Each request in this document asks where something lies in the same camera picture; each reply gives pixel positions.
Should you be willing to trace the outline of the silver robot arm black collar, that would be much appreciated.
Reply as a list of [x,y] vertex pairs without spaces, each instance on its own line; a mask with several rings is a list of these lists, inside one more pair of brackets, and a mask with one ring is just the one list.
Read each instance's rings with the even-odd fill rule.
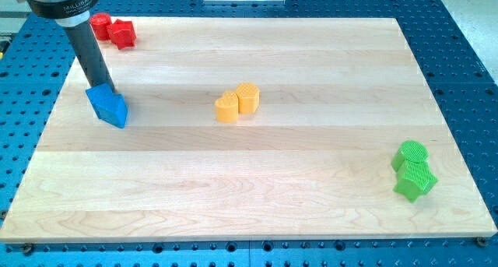
[[32,12],[54,19],[59,26],[74,27],[89,20],[89,11],[98,0],[16,0],[26,2]]

